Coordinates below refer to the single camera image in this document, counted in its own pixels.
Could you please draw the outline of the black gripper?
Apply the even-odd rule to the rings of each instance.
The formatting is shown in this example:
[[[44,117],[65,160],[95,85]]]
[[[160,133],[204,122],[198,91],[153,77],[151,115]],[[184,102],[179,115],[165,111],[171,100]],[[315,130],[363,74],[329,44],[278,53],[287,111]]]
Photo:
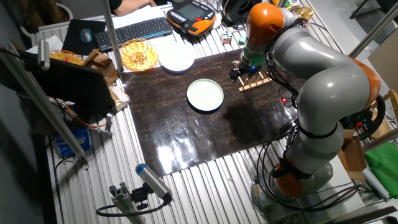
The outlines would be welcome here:
[[[259,67],[249,66],[239,60],[232,61],[231,65],[232,67],[229,71],[229,79],[231,82],[239,80],[240,83],[243,83],[240,76],[247,74],[248,78],[252,78],[254,74],[259,71]]]

